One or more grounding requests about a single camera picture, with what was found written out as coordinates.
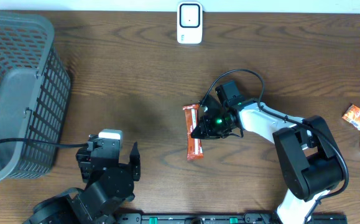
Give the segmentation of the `orange chocolate bar wrapper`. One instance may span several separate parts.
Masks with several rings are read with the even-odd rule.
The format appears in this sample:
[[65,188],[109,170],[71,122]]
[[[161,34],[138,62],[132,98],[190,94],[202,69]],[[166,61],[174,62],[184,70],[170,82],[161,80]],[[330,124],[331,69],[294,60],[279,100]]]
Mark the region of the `orange chocolate bar wrapper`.
[[204,158],[201,141],[191,137],[192,131],[198,124],[198,109],[199,104],[182,107],[182,110],[185,112],[185,122],[187,126],[187,159],[189,161]]

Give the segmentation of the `orange snack box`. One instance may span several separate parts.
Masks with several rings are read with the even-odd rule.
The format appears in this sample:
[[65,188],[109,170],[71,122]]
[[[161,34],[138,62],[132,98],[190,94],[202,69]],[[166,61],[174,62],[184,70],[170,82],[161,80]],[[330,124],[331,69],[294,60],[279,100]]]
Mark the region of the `orange snack box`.
[[351,105],[342,118],[351,123],[357,130],[360,131],[360,108],[356,105]]

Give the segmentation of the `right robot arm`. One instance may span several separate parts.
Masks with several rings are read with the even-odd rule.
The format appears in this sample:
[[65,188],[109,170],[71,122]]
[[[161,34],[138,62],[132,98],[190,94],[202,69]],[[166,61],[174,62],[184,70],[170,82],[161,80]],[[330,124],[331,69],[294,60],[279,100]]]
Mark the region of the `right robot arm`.
[[348,168],[326,121],[320,116],[287,116],[256,99],[246,99],[234,81],[216,87],[217,98],[206,95],[204,115],[195,124],[193,139],[221,139],[234,129],[256,133],[274,144],[288,187],[272,223],[312,223],[322,199],[334,196],[340,182],[349,180]]

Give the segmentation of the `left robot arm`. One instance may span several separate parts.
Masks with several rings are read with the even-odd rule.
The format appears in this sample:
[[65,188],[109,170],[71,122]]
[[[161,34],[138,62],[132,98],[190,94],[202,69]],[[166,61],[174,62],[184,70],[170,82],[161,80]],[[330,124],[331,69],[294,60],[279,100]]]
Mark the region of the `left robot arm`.
[[120,150],[119,139],[91,135],[76,153],[86,187],[71,187],[38,203],[24,223],[116,223],[114,212],[134,200],[134,183],[141,177],[138,144],[127,164],[119,162]]

